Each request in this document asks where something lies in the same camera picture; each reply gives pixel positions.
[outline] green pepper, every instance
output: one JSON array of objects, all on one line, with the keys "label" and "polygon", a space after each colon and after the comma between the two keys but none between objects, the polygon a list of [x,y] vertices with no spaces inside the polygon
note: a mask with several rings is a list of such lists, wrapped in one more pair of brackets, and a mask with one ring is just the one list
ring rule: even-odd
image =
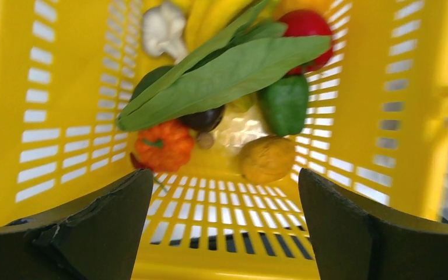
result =
[{"label": "green pepper", "polygon": [[277,136],[296,135],[305,126],[309,86],[305,76],[280,79],[258,93],[258,105]]}]

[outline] eggplant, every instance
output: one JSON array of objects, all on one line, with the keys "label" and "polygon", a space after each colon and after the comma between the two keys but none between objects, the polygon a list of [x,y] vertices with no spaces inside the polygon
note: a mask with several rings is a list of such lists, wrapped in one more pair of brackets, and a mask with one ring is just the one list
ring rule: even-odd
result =
[{"label": "eggplant", "polygon": [[221,123],[225,108],[226,106],[222,105],[219,108],[182,116],[179,120],[192,130],[211,132]]}]

